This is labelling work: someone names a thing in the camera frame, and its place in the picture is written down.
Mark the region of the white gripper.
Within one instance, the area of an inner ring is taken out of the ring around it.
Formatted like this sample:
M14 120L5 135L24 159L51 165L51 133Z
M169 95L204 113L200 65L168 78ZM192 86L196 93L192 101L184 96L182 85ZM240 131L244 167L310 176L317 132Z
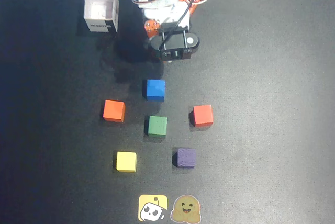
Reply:
M188 28L190 11L187 2L175 2L171 5L161 7L159 2L142 2L144 15L144 29L148 38L159 34L160 25L164 23L177 23L178 27Z

